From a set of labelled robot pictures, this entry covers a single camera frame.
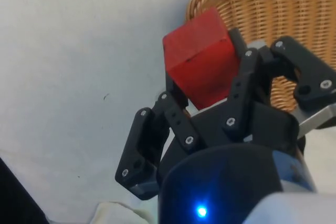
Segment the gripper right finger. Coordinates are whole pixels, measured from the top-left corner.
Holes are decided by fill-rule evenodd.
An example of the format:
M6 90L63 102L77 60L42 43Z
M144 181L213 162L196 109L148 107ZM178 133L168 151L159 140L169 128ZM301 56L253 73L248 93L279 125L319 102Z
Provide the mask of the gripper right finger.
M275 136L296 140L315 129L335 126L335 71L290 36L260 49L248 48L237 28L229 37L240 59L238 75L223 110L223 130L232 140ZM271 83L295 83L298 107L285 112L270 103Z

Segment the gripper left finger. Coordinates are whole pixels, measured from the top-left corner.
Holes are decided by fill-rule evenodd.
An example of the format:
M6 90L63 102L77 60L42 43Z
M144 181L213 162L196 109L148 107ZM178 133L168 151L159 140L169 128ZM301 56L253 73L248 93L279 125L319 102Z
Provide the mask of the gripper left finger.
M171 77L153 108L142 108L134 117L115 180L140 200L159 193L157 171L169 133L173 132L185 154L199 149L199 134L185 113L188 100Z

